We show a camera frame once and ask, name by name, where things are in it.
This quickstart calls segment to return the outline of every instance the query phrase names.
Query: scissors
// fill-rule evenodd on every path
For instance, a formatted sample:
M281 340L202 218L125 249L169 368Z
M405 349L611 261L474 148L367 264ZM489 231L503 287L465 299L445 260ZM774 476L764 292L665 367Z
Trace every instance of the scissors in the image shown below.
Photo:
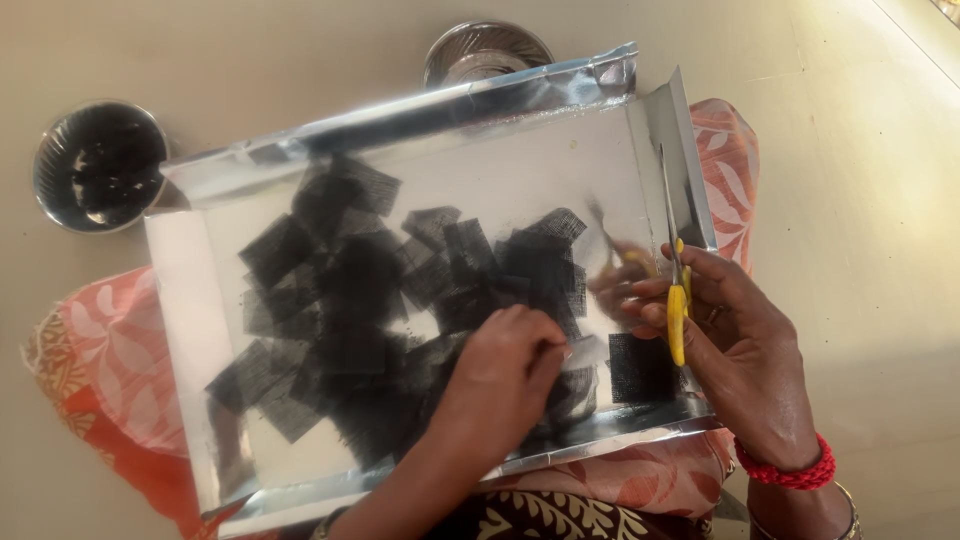
M663 144L660 144L660 169L663 173L663 193L666 195L667 230L670 234L670 255L672 260L673 284L666 300L667 343L673 363L684 367L684 317L693 302L691 291L690 267L680 262L680 253L684 251L684 242L677 235L677 219L673 215L670 202L670 182L666 179L666 160L663 158Z

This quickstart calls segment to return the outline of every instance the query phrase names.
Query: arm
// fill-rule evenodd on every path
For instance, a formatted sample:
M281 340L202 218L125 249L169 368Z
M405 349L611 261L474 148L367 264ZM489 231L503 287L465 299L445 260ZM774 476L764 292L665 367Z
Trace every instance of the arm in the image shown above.
M685 319L684 352L717 418L755 461L782 472L813 466L821 450L793 324L735 263L693 247L681 260L694 271L690 315L702 321ZM636 337L665 335L669 286L666 276L633 285L639 298L623 310L641 321ZM751 479L747 506L778 540L833 540L852 523L851 506L833 483L800 491ZM752 535L763 538L756 528Z
M328 537L423 536L536 424L568 352L564 332L542 311L496 311L464 347L424 436Z

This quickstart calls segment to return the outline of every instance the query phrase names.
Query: silver foil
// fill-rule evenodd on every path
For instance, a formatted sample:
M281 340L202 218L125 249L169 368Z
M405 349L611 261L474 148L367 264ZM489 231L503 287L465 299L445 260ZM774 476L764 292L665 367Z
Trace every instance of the silver foil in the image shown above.
M391 167L399 170L413 160L460 148L480 148L480 143L503 137L595 126L599 119L611 121L612 125L623 123L627 136L615 144L625 142L636 161L633 179L585 181L570 189L568 205L559 206L573 208L583 203L583 193L578 191L581 188L594 186L602 190L606 182L615 193L615 182L627 182L629 185L623 185L624 193L641 193L635 201L626 202L628 206L636 202L636 207L628 212L617 209L616 204L608 206L602 228L619 230L621 234L614 236L627 237L657 259L656 246L666 241L667 233L660 165L651 163L650 158L653 148L663 143L681 237L686 243L715 250L716 239L680 70L668 84L637 100L635 56L636 45L628 43L593 58L440 89L171 160L161 166L161 172L184 193L194 209L152 215L147 219L147 232L201 511L208 515L250 496L240 511L221 525L222 538L322 517L373 489L389 473L392 464L366 473L354 467L320 477L304 474L276 485L264 477L265 456L258 454L252 444L251 421L234 417L206 394L206 385L233 360L236 351L236 336L231 335L228 323L231 302L229 287L224 282L223 257L216 255L218 245L223 243L217 231L224 228L218 225L218 212L237 205L249 206L258 198L275 198L283 189L292 191L311 162L335 152L359 157L373 167L395 174ZM570 140L570 150L576 146L577 140ZM602 159L583 156L587 163ZM603 170L604 163L596 164L598 170ZM396 175L405 182L416 176ZM497 190L498 186L491 185L489 189ZM610 202L616 201L608 198L607 203ZM530 215L542 215L552 208L533 208ZM577 213L582 218L586 214ZM589 257L604 249L600 227L590 223L585 233L587 239L579 247L575 245L579 250L577 257L583 256L582 263L588 271L602 266L602 259L597 262ZM494 236L488 231L489 238ZM587 319L600 329L612 323L603 313L593 313ZM595 364L599 370L604 369L602 360ZM677 380L676 399L669 405L598 407L586 421L550 443L512 454L487 478L719 427L688 370L678 370ZM604 390L603 382L598 390ZM329 444L341 443L331 440Z

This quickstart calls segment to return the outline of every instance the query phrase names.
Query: woman's right hand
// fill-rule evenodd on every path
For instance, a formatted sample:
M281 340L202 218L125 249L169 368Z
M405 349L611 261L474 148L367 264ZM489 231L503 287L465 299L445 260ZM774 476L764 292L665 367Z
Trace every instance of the woman's right hand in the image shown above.
M717 419L757 461L784 472L812 466L821 451L793 324L737 264L692 246L680 258L693 270L690 315L700 321L684 320L684 354ZM623 310L645 323L637 337L666 335L670 284L669 276L634 283L638 298Z

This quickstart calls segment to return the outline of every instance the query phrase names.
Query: ring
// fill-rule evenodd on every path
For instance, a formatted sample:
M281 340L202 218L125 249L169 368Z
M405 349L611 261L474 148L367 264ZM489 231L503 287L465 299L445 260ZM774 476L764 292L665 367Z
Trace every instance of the ring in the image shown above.
M705 322L706 322L707 324L712 324L712 323L713 323L713 319L717 318L717 315L719 315L720 313L723 313L725 310L726 310L726 308L723 307L723 306L717 306L717 307L715 307L715 308L713 309L713 311L710 312L710 315L707 315L707 321L705 321Z

